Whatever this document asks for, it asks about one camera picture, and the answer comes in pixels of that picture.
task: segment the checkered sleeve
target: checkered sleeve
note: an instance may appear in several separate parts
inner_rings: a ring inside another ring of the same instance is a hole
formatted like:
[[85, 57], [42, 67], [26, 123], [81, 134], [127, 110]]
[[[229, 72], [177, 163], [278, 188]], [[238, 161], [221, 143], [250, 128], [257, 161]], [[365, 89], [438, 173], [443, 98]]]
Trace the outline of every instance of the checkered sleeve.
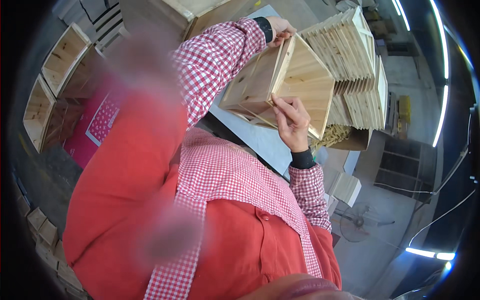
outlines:
[[324, 200], [324, 172], [319, 164], [310, 169], [288, 167], [290, 189], [302, 209], [303, 214], [312, 226], [320, 226], [332, 231], [332, 224]]
[[265, 34], [257, 22], [241, 18], [209, 27], [173, 52], [187, 106], [188, 128], [207, 113], [217, 93], [247, 61], [265, 48]]

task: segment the wood shavings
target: wood shavings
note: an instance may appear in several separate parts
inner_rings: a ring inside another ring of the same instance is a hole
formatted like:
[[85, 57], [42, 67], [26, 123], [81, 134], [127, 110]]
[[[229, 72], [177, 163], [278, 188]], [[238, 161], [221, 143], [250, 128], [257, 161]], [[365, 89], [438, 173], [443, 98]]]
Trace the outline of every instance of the wood shavings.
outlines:
[[325, 128], [324, 136], [321, 140], [312, 140], [310, 149], [312, 153], [317, 152], [321, 146], [330, 147], [336, 143], [339, 143], [345, 139], [348, 139], [352, 128], [345, 125], [329, 125]]

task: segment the hand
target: hand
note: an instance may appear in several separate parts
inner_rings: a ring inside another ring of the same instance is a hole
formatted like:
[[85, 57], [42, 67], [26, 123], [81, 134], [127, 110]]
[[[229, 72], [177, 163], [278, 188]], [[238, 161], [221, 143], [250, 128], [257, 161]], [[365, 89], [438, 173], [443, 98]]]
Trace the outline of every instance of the hand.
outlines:
[[[303, 107], [298, 97], [277, 97], [272, 94], [272, 100], [276, 107], [276, 122], [278, 125], [278, 134], [282, 141], [292, 152], [303, 152], [308, 150], [308, 126], [310, 116]], [[293, 122], [288, 125], [287, 117]]]
[[276, 16], [266, 17], [270, 26], [272, 27], [273, 39], [267, 44], [269, 47], [278, 47], [282, 44], [284, 39], [289, 39], [297, 30], [290, 25], [290, 23]]

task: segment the fluorescent light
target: fluorescent light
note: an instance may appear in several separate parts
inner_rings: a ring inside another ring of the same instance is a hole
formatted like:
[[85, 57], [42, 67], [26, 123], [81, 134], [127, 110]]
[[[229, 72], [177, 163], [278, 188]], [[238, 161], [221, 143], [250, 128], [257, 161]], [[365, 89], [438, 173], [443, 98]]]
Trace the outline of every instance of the fluorescent light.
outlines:
[[396, 4], [396, 0], [392, 0], [393, 6], [395, 6], [396, 13], [400, 16], [400, 10], [398, 9], [398, 5]]
[[438, 12], [437, 5], [433, 0], [430, 0], [432, 4], [433, 13], [435, 14], [435, 19], [437, 19], [438, 31], [440, 31], [440, 38], [442, 39], [442, 49], [444, 52], [444, 67], [445, 67], [445, 79], [448, 79], [449, 70], [448, 70], [448, 50], [447, 50], [447, 40], [445, 39], [444, 25], [442, 19], [440, 18], [440, 13]]
[[405, 21], [405, 26], [407, 27], [407, 30], [410, 31], [410, 25], [408, 24], [408, 21], [407, 21], [407, 16], [405, 16], [405, 12], [403, 11], [403, 7], [402, 7], [402, 4], [400, 3], [399, 0], [395, 0], [397, 5], [398, 5], [398, 8], [400, 9], [400, 11], [402, 12], [402, 16], [403, 16], [403, 21]]
[[448, 86], [444, 87], [444, 100], [442, 102], [442, 112], [440, 113], [440, 121], [438, 122], [437, 134], [433, 140], [433, 147], [435, 148], [438, 143], [438, 138], [440, 137], [440, 132], [442, 131], [442, 126], [444, 125], [445, 111], [447, 109], [447, 99], [448, 99]]
[[437, 253], [436, 257], [445, 261], [451, 261], [455, 258], [455, 253]]
[[425, 251], [425, 250], [418, 250], [414, 248], [406, 248], [405, 249], [407, 252], [413, 253], [413, 254], [418, 254], [426, 257], [434, 257], [435, 252], [430, 252], [430, 251]]

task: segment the black cuff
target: black cuff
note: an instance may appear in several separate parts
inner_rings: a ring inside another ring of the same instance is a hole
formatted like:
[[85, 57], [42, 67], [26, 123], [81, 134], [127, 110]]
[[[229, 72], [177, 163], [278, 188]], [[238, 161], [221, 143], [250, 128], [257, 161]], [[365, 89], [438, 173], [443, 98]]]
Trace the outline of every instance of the black cuff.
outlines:
[[264, 17], [254, 18], [254, 20], [257, 22], [260, 29], [264, 32], [265, 42], [270, 43], [273, 39], [272, 26], [270, 25], [270, 22]]
[[296, 169], [310, 169], [316, 165], [316, 163], [313, 161], [310, 147], [308, 147], [307, 151], [290, 153], [292, 153], [292, 163], [290, 165]]

